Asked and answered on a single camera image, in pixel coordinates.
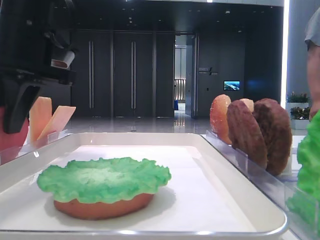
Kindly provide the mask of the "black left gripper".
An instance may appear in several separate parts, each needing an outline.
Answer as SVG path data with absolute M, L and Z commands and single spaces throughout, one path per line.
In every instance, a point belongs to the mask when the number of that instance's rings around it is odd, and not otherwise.
M 63 28 L 74 22 L 72 0 L 2 0 L 0 2 L 0 105 L 3 130 L 19 133 L 44 85 L 71 86 L 68 66 L 55 66 L 72 44 Z

